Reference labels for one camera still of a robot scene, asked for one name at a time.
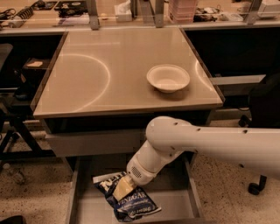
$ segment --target open drawer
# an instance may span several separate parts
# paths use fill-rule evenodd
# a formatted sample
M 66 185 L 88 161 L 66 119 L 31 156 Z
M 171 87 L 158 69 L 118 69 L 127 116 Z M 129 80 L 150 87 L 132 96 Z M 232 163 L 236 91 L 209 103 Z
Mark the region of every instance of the open drawer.
M 73 174 L 67 224 L 119 223 L 114 216 L 113 208 L 103 194 L 94 187 L 92 175 L 125 171 L 130 158 L 130 154 L 78 158 Z M 132 223 L 213 223 L 203 219 L 186 154 L 168 164 L 143 189 L 157 206 L 162 208 L 162 211 Z

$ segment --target black snack bag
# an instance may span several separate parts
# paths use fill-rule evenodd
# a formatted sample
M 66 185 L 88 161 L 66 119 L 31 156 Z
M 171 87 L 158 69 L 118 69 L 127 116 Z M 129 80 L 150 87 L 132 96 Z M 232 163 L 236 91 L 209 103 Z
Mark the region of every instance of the black snack bag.
M 119 180 L 126 172 L 118 172 L 100 177 L 94 177 L 94 186 L 105 196 L 106 201 L 114 208 L 115 217 L 120 222 L 131 222 L 141 219 L 144 215 L 161 211 L 160 207 L 152 201 L 143 188 L 137 187 L 126 197 L 117 201 L 113 192 Z

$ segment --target white bowl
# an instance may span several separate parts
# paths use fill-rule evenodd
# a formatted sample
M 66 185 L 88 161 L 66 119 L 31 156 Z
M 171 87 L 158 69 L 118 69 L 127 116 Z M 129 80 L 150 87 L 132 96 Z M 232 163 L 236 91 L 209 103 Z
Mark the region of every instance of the white bowl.
M 163 93 L 174 93 L 190 82 L 189 73 L 179 66 L 154 66 L 147 73 L 148 82 Z

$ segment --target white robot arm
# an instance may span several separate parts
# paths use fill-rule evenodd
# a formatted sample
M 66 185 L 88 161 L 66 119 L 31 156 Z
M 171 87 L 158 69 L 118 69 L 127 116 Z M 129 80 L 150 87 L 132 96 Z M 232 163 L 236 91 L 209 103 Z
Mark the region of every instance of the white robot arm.
M 236 163 L 280 179 L 280 129 L 213 128 L 160 116 L 146 129 L 147 141 L 127 165 L 138 186 L 152 181 L 183 151 Z

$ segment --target speckled floor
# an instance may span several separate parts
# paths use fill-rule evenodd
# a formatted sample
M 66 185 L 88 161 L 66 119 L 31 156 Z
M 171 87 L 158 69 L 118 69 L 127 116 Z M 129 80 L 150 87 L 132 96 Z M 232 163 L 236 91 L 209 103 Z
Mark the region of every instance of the speckled floor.
M 236 126 L 237 121 L 216 121 L 213 126 Z M 42 148 L 48 144 L 44 132 L 34 136 Z M 25 150 L 20 139 L 13 150 Z M 26 176 L 24 185 L 16 185 L 0 173 L 0 220 L 22 214 L 27 224 L 63 224 L 67 214 L 71 177 L 60 159 L 11 163 Z M 209 221 L 217 224 L 280 223 L 280 181 L 268 178 L 266 188 L 258 196 L 248 193 L 250 182 L 259 176 L 237 165 L 226 164 L 198 155 L 192 167 L 202 211 Z

